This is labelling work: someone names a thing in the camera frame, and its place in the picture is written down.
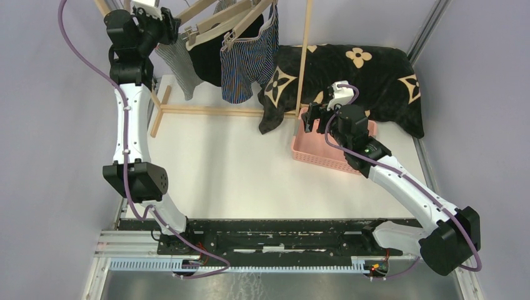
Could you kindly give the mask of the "grey striped underwear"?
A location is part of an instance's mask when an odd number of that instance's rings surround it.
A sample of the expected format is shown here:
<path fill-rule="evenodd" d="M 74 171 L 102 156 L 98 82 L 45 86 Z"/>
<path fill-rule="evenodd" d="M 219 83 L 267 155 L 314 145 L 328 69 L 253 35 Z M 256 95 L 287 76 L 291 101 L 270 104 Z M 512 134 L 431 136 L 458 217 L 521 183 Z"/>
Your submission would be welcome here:
<path fill-rule="evenodd" d="M 159 44 L 155 52 L 169 66 L 183 91 L 184 99 L 190 101 L 194 96 L 195 88 L 203 80 L 195 72 L 193 62 L 186 48 L 184 34 L 179 34 L 172 44 Z"/>

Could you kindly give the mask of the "black underwear beige waistband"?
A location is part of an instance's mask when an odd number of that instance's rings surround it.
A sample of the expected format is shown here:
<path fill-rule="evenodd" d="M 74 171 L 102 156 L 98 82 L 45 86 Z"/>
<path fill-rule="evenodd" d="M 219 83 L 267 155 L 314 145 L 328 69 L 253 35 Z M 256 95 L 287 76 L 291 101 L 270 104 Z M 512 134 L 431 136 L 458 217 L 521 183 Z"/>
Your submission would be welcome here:
<path fill-rule="evenodd" d="M 232 29 L 222 32 L 220 26 L 215 27 L 204 34 L 200 34 L 194 45 L 190 45 L 188 42 L 186 43 L 186 48 L 197 75 L 203 81 L 209 82 L 218 87 L 221 87 L 221 60 L 219 52 L 222 47 L 224 35 L 229 33 Z M 243 34 L 248 32 L 249 27 L 243 32 Z"/>

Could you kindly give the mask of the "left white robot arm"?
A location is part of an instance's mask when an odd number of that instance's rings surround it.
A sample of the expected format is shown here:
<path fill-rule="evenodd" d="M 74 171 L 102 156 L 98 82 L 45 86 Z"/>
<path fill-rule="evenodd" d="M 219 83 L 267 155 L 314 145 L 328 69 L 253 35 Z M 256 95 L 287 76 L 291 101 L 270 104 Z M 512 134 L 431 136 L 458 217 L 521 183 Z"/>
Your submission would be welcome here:
<path fill-rule="evenodd" d="M 168 194 L 168 174 L 151 162 L 148 148 L 148 108 L 154 89 L 151 53 L 178 36 L 180 19 L 168 8 L 134 3 L 134 9 L 111 11 L 104 17 L 109 49 L 109 77 L 115 86 L 117 143 L 104 179 L 127 200 L 135 216 L 151 214 L 172 245 L 182 254 L 195 250 L 196 236 L 186 230 L 187 217 Z"/>

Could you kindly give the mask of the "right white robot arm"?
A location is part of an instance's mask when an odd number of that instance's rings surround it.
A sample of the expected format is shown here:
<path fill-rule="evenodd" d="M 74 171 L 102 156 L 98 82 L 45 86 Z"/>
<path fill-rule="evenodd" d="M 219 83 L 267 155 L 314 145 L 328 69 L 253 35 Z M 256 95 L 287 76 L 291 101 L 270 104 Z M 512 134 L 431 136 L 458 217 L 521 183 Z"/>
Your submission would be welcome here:
<path fill-rule="evenodd" d="M 377 221 L 361 238 L 368 254 L 397 249 L 423 260 L 435 273 L 447 276 L 457 268 L 479 272 L 483 263 L 480 217 L 461 209 L 416 179 L 383 143 L 369 132 L 369 120 L 357 105 L 337 104 L 328 109 L 310 104 L 302 113 L 306 133 L 324 136 L 326 144 L 344 154 L 348 165 L 382 187 L 419 222 L 418 227 Z"/>

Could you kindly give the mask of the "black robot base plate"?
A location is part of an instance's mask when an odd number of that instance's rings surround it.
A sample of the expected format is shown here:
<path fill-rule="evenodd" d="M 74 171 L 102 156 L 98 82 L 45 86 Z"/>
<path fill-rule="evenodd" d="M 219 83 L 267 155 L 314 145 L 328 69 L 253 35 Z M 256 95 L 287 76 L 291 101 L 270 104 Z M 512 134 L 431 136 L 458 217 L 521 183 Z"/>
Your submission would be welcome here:
<path fill-rule="evenodd" d="M 191 219 L 176 237 L 155 220 L 119 223 L 120 231 L 141 231 L 156 242 L 156 263 L 174 277 L 244 273 L 361 273 L 363 259 L 386 264 L 402 251 L 377 246 L 368 236 L 369 219 L 234 220 Z"/>

